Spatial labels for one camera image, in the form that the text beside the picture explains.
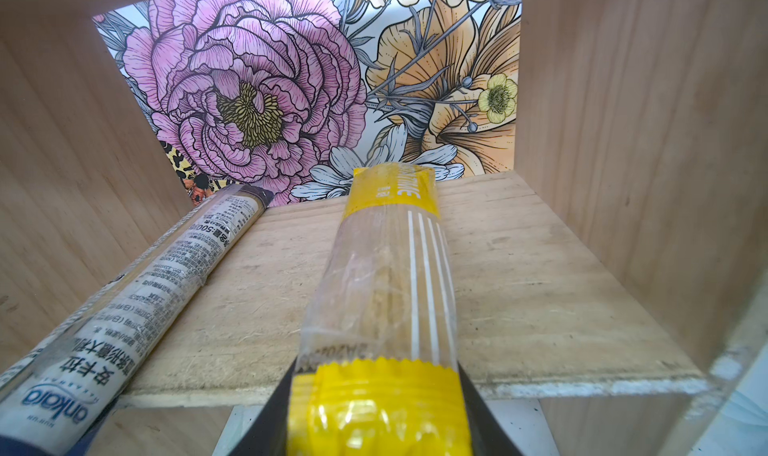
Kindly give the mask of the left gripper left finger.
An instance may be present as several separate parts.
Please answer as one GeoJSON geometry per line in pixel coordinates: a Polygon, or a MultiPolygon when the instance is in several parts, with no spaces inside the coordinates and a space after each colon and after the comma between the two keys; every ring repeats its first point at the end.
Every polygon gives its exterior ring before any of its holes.
{"type": "Polygon", "coordinates": [[[289,398],[295,366],[296,360],[293,360],[259,415],[229,452],[229,456],[287,454],[289,398]]]}

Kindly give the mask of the brown striped spaghetti bag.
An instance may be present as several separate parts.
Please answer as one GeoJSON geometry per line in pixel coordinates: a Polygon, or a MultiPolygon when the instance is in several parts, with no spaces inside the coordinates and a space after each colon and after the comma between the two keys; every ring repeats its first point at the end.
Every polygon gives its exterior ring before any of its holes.
{"type": "Polygon", "coordinates": [[[229,185],[1,376],[4,455],[82,455],[155,346],[274,195],[229,185]]]}

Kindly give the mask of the yellow spaghetti bag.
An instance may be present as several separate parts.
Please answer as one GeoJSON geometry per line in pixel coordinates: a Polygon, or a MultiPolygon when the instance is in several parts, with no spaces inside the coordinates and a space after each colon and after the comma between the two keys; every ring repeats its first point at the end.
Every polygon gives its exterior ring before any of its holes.
{"type": "Polygon", "coordinates": [[[432,168],[358,169],[308,305],[290,455],[468,455],[454,284],[432,168]]]}

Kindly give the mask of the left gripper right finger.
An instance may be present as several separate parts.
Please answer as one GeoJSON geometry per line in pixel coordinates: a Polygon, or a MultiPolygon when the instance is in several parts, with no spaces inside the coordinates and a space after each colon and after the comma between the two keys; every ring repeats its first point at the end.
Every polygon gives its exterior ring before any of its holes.
{"type": "Polygon", "coordinates": [[[473,456],[522,456],[502,425],[459,365],[462,395],[468,417],[473,456]]]}

